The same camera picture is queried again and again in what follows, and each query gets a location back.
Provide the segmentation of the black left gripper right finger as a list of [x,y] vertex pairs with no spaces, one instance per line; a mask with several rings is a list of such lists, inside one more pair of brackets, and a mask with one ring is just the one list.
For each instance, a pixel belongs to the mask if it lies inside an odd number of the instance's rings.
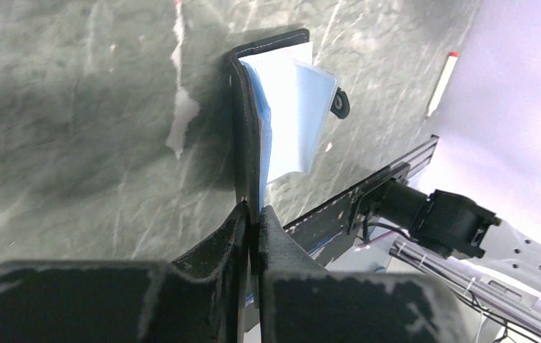
[[425,274],[333,272],[260,214],[263,342],[467,342],[453,292]]

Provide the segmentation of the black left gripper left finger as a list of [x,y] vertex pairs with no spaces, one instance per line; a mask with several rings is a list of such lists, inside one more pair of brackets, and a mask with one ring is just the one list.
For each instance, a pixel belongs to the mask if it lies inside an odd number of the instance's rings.
[[241,342],[246,204],[173,261],[0,264],[0,342]]

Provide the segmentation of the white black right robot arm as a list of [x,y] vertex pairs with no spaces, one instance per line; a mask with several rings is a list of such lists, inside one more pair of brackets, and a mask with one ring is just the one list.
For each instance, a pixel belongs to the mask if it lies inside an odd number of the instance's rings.
[[357,192],[352,218],[375,215],[432,254],[494,270],[541,292],[541,243],[459,194],[430,195],[390,179]]

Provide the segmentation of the white red-capped marker pen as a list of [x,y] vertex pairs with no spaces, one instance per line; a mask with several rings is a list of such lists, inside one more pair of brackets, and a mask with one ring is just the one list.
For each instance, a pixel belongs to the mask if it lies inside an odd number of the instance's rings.
[[455,69],[455,65],[457,63],[458,58],[459,58],[459,54],[456,51],[451,51],[447,55],[444,66],[442,67],[441,73],[439,75],[439,78],[437,80],[437,83],[435,84],[433,93],[428,102],[426,113],[425,113],[426,118],[430,118],[432,114],[437,110],[438,106],[440,105],[442,96],[450,81],[450,77]]

